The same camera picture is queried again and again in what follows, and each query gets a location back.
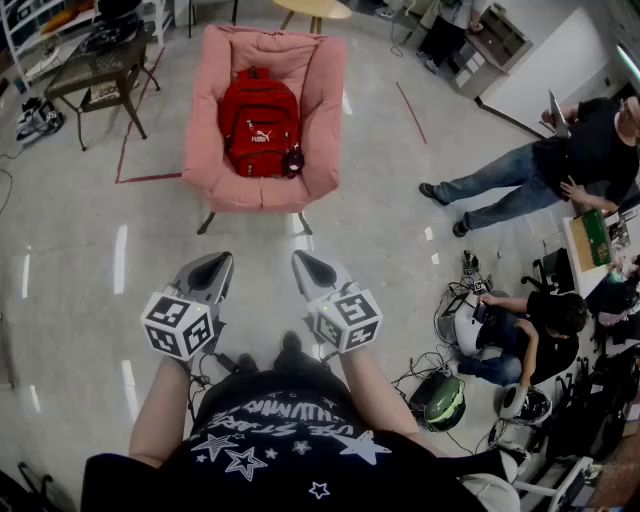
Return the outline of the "yellow cushion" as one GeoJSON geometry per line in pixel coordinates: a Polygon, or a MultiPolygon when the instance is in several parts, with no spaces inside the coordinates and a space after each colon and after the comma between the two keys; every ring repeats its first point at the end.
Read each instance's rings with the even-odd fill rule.
{"type": "Polygon", "coordinates": [[[66,29],[74,23],[91,21],[95,18],[96,0],[83,0],[75,6],[64,9],[48,21],[40,30],[42,35],[66,29]]]}

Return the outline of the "person's right forearm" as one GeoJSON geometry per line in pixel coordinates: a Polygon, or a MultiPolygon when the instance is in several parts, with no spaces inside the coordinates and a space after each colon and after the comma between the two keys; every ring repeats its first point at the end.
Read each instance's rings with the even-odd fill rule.
{"type": "Polygon", "coordinates": [[[368,426],[393,431],[437,457],[448,457],[424,437],[409,407],[367,347],[342,353],[339,358],[355,407],[368,426]]]}

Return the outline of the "dark keychain charm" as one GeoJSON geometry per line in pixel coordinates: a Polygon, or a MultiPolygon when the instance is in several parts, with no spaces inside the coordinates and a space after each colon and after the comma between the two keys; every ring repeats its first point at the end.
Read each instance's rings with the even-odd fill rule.
{"type": "Polygon", "coordinates": [[[304,153],[301,146],[296,143],[285,151],[282,158],[282,176],[293,179],[301,174],[305,165],[304,153]]]}

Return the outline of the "person's black trousers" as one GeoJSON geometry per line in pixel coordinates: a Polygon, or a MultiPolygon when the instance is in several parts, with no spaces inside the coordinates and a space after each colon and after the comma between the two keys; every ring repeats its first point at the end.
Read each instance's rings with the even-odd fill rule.
{"type": "Polygon", "coordinates": [[[325,363],[296,350],[282,350],[273,363],[273,370],[313,378],[332,375],[325,363]]]}

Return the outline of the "black star-print shirt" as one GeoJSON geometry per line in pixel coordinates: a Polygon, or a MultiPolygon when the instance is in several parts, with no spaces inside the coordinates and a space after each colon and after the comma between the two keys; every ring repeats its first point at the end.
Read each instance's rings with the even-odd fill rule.
{"type": "Polygon", "coordinates": [[[81,512],[486,512],[424,447],[368,426],[332,374],[224,379],[159,467],[85,466],[81,512]]]}

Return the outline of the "round wooden table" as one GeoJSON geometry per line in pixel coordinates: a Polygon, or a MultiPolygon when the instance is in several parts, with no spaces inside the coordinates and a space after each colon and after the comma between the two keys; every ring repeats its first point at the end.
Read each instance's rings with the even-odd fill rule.
{"type": "Polygon", "coordinates": [[[280,26],[281,31],[287,29],[296,14],[309,16],[309,32],[317,35],[322,34],[325,19],[347,20],[352,17],[352,10],[338,0],[272,0],[272,2],[287,10],[287,15],[280,26]]]}

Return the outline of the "white shelving unit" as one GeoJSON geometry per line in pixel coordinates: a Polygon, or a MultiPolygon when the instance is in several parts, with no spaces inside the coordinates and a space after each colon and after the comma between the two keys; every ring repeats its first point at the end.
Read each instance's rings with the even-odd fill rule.
{"type": "Polygon", "coordinates": [[[0,28],[4,31],[18,77],[27,91],[60,67],[98,20],[74,23],[66,29],[42,35],[41,28],[56,14],[83,0],[0,0],[0,28]]]}

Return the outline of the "pink cushioned chair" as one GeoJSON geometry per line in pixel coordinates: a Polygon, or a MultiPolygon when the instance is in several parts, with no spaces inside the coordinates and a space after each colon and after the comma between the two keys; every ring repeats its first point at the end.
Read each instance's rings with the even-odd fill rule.
{"type": "Polygon", "coordinates": [[[210,213],[299,213],[340,183],[341,116],[346,44],[335,37],[209,25],[195,76],[186,131],[183,179],[210,213]],[[296,96],[305,165],[299,176],[245,178],[224,152],[218,115],[238,73],[266,68],[296,96]]]}

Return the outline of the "white table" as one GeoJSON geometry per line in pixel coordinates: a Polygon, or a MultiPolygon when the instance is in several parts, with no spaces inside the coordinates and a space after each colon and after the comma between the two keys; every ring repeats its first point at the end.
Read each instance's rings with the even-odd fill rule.
{"type": "Polygon", "coordinates": [[[607,217],[604,216],[613,249],[613,261],[608,266],[581,272],[577,251],[570,231],[570,221],[575,218],[565,217],[562,219],[562,232],[566,240],[565,247],[569,254],[571,270],[576,286],[575,292],[583,298],[587,298],[611,271],[618,269],[621,274],[629,272],[634,266],[633,260],[640,254],[640,246],[634,244],[632,241],[632,235],[636,234],[633,222],[620,219],[618,213],[607,217]]]}

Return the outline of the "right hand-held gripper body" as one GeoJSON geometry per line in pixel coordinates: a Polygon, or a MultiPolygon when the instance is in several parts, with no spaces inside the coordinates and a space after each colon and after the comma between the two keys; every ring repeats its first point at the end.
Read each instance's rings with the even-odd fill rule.
{"type": "Polygon", "coordinates": [[[307,325],[320,343],[336,352],[350,352],[373,342],[383,313],[369,289],[358,283],[328,288],[301,288],[306,301],[307,325]]]}

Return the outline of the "black office chair base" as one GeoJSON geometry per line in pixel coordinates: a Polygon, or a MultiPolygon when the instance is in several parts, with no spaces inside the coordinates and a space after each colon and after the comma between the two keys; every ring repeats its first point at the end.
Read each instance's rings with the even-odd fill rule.
{"type": "Polygon", "coordinates": [[[566,248],[557,249],[534,260],[533,268],[538,270],[539,278],[523,276],[520,280],[522,285],[531,284],[543,294],[562,295],[576,291],[566,248]]]}

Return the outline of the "green round device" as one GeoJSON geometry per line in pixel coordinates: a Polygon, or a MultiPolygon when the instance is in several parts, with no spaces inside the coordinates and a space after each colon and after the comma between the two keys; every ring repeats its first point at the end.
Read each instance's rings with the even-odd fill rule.
{"type": "Polygon", "coordinates": [[[466,410],[464,382],[453,375],[438,373],[429,380],[423,417],[432,432],[455,427],[466,410]]]}

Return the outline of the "white partition panel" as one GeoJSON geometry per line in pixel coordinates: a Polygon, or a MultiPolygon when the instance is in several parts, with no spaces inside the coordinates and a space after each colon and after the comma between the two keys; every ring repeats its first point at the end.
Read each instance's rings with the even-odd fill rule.
{"type": "Polygon", "coordinates": [[[478,98],[481,108],[540,137],[550,97],[569,105],[611,98],[625,78],[612,54],[609,13],[602,0],[581,0],[558,27],[478,98]]]}

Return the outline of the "white and black helmet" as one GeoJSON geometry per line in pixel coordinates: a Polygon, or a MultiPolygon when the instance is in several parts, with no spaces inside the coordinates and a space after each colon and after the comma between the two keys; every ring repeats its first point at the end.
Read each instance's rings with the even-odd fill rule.
{"type": "Polygon", "coordinates": [[[503,395],[499,418],[508,422],[531,426],[541,424],[552,412],[552,401],[547,394],[534,387],[512,384],[503,395]]]}

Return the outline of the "red floor tape strip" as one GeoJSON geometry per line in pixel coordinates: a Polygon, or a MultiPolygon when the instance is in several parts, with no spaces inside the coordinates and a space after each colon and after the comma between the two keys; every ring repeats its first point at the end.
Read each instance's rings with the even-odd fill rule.
{"type": "Polygon", "coordinates": [[[415,111],[414,111],[414,109],[413,109],[413,107],[412,107],[412,105],[411,105],[406,93],[404,92],[403,88],[401,87],[401,85],[400,85],[400,83],[398,81],[395,82],[395,85],[396,85],[401,97],[403,98],[403,101],[404,101],[404,103],[405,103],[405,105],[406,105],[406,107],[408,109],[408,112],[409,112],[409,114],[411,116],[411,119],[413,120],[413,122],[414,122],[414,124],[416,126],[416,129],[418,131],[418,134],[419,134],[419,137],[420,137],[421,141],[423,142],[424,145],[427,145],[427,138],[425,136],[423,128],[422,128],[422,126],[420,124],[420,121],[419,121],[418,117],[416,116],[416,113],[415,113],[415,111]]]}

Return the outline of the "white rounded device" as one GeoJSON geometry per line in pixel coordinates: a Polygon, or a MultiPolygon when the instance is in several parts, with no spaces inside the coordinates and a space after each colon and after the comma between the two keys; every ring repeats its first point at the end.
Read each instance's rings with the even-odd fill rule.
{"type": "Polygon", "coordinates": [[[466,356],[480,353],[484,342],[480,340],[480,331],[488,322],[487,305],[477,299],[475,303],[462,300],[453,315],[456,343],[466,356]]]}

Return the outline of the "silver laptop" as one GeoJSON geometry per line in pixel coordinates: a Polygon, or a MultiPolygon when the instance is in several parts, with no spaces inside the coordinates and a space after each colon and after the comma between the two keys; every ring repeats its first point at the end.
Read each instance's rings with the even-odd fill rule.
{"type": "Polygon", "coordinates": [[[556,136],[560,139],[568,139],[571,136],[569,129],[570,122],[565,115],[565,111],[568,110],[568,107],[561,106],[552,91],[549,91],[549,99],[550,113],[554,121],[556,136]]]}

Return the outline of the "person's left forearm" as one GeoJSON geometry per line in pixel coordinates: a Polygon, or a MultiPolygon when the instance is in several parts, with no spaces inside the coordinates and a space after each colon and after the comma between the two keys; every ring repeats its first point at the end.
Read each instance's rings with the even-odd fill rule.
{"type": "Polygon", "coordinates": [[[129,457],[159,468],[184,439],[190,391],[188,372],[164,356],[134,424],[129,457]]]}

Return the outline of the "grey devices pile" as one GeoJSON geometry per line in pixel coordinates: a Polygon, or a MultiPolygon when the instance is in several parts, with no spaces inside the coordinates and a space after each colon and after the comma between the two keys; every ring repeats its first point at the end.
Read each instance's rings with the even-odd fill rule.
{"type": "Polygon", "coordinates": [[[38,138],[57,132],[65,123],[65,116],[49,100],[30,97],[22,104],[16,125],[16,141],[28,145],[38,138]]]}

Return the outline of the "white chair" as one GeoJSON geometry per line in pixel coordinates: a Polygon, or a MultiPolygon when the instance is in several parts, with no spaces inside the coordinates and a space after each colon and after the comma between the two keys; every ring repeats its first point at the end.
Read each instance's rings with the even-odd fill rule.
{"type": "Polygon", "coordinates": [[[507,443],[461,459],[458,479],[480,502],[486,512],[521,512],[520,494],[548,498],[546,512],[560,512],[570,505],[593,475],[596,466],[590,457],[561,460],[552,465],[568,464],[568,470],[550,486],[520,479],[530,462],[530,454],[517,443],[507,443]]]}

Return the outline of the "grey cubby cabinet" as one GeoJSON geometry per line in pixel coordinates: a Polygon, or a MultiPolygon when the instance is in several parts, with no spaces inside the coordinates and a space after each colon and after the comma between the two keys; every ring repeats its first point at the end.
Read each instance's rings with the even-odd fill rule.
{"type": "Polygon", "coordinates": [[[468,32],[463,45],[452,56],[457,72],[451,86],[472,100],[496,80],[509,75],[533,46],[497,2],[483,12],[480,21],[483,29],[478,34],[468,32]]]}

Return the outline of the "black bag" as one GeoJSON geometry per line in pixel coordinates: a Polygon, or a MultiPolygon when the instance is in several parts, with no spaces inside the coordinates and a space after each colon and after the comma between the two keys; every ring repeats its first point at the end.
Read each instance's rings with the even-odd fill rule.
{"type": "Polygon", "coordinates": [[[98,23],[79,45],[83,54],[107,50],[135,37],[143,22],[143,0],[97,0],[98,23]]]}

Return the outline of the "dark metal side table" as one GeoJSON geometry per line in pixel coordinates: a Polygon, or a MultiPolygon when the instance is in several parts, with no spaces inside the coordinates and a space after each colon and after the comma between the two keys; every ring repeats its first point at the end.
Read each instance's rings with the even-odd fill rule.
{"type": "Polygon", "coordinates": [[[142,139],[147,138],[133,106],[131,92],[141,73],[154,84],[157,91],[161,90],[153,74],[154,69],[146,66],[146,50],[150,41],[151,34],[141,26],[131,40],[118,45],[90,53],[82,53],[81,48],[77,47],[46,87],[46,100],[60,100],[75,113],[82,151],[87,150],[82,136],[82,115],[111,107],[123,106],[142,139]],[[115,96],[95,100],[91,98],[92,87],[111,84],[116,88],[115,96]]]}

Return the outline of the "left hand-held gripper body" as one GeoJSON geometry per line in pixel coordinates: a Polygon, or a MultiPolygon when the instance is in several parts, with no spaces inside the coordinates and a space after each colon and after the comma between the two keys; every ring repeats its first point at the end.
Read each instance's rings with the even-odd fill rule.
{"type": "Polygon", "coordinates": [[[178,361],[212,355],[224,323],[219,320],[224,288],[181,291],[168,283],[151,294],[140,322],[155,351],[178,361]]]}

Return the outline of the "beige patterned bag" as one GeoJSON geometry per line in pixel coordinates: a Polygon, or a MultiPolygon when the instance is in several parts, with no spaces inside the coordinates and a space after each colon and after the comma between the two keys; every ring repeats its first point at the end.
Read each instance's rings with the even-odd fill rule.
{"type": "Polygon", "coordinates": [[[119,89],[115,81],[92,85],[89,88],[89,102],[96,103],[117,98],[119,89]]]}

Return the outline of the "red backpack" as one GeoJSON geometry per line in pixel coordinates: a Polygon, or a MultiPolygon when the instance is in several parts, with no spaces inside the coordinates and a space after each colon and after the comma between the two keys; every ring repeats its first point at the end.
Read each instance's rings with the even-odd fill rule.
{"type": "Polygon", "coordinates": [[[285,151],[300,145],[296,97],[266,68],[252,66],[238,73],[220,106],[224,149],[237,174],[247,178],[282,176],[285,151]]]}

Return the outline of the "green flat box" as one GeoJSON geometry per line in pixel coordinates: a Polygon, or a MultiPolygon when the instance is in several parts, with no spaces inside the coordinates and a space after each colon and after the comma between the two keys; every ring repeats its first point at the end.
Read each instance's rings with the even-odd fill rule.
{"type": "Polygon", "coordinates": [[[571,220],[570,231],[581,272],[608,266],[613,261],[608,227],[600,210],[589,210],[571,220]]]}

